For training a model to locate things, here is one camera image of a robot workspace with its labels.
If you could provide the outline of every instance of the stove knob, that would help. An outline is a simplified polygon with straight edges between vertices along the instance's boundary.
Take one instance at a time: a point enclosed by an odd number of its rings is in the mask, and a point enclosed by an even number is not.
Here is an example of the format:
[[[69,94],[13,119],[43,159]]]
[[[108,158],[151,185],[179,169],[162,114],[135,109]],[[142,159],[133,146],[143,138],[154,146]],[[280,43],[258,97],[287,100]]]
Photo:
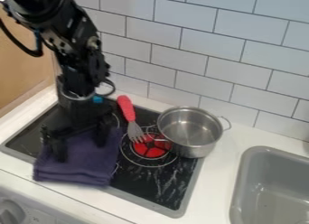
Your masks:
[[[25,217],[23,209],[15,202],[9,200],[0,202],[1,224],[21,224]]]

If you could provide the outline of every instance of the black cable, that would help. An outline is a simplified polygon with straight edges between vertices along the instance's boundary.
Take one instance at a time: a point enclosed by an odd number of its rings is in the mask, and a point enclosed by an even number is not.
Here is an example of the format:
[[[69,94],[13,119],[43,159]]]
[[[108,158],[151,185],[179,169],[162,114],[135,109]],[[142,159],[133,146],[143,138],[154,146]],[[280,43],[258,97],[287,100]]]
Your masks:
[[[30,50],[27,47],[25,47],[21,42],[19,42],[11,33],[9,30],[7,30],[5,24],[3,23],[2,19],[0,18],[0,28],[4,31],[7,38],[9,38],[17,47],[19,47],[21,50],[26,52],[27,54],[33,56],[33,57],[41,57],[43,56],[42,52],[42,38],[41,35],[38,32],[34,32],[35,36],[35,44],[36,44],[36,50]]]
[[[111,87],[112,87],[112,90],[109,91],[107,94],[98,94],[98,93],[97,93],[97,95],[100,96],[100,97],[108,97],[108,96],[110,96],[111,94],[113,94],[113,93],[116,91],[116,86],[115,86],[115,83],[114,83],[114,82],[112,82],[112,81],[109,80],[109,79],[105,79],[104,83],[106,83],[106,84],[108,84],[109,86],[111,86]]]

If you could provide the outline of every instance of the black stovetop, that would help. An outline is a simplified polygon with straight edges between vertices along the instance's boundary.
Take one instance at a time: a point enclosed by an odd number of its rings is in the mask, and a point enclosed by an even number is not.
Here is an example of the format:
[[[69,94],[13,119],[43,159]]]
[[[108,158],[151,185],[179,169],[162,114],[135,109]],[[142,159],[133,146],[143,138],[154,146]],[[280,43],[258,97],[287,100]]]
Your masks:
[[[125,133],[127,122],[117,103],[109,99],[106,99],[105,103],[114,108],[114,113]],[[9,141],[5,147],[36,158],[42,145],[40,128],[57,110],[57,106],[50,109]],[[154,139],[162,139],[155,127],[158,115],[153,111],[136,107],[136,122]],[[169,144],[159,140],[154,141],[151,137],[147,137],[146,144],[138,145],[133,145],[126,134],[122,140],[119,140],[117,167],[110,186],[142,199],[143,202],[136,202],[138,204],[150,201],[151,205],[147,208],[160,210],[155,207],[158,205],[171,211],[179,210],[183,203],[188,203],[188,201],[183,202],[183,199],[190,197],[186,193],[192,190],[189,186],[193,186],[191,181],[195,179],[192,179],[192,175],[197,170],[195,168],[199,161],[182,158],[165,151],[165,148],[170,147]]]

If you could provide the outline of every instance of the white countertop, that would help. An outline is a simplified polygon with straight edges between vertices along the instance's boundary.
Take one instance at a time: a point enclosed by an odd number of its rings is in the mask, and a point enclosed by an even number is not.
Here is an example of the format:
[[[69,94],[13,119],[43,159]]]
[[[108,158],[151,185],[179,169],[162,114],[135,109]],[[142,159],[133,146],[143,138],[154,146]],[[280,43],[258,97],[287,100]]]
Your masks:
[[[148,98],[127,95],[138,106],[157,111],[164,111],[170,107]],[[0,144],[30,124],[51,107],[56,99],[53,88],[47,88],[1,118]],[[87,223],[230,224],[229,205],[239,159],[245,150],[256,145],[309,155],[308,143],[234,123],[232,129],[225,132],[214,151],[205,159],[188,209],[179,219],[168,218],[96,189],[34,182],[31,164],[3,153],[0,153],[0,186],[19,191],[29,198],[49,204]]]

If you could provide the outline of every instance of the stovetop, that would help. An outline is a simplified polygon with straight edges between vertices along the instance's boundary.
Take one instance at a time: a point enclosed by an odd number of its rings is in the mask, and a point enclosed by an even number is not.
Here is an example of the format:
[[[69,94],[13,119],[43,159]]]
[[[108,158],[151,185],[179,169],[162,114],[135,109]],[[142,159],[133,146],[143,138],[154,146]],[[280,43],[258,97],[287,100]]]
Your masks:
[[[124,129],[119,140],[119,155],[111,184],[102,191],[155,210],[172,218],[181,217],[189,203],[202,159],[182,158],[168,150],[171,145],[156,128],[158,113],[136,107],[136,122],[147,133],[146,141],[133,144],[126,134],[127,122],[114,100],[115,126]],[[9,141],[3,152],[33,163],[41,150],[42,124],[58,111],[51,108]]]

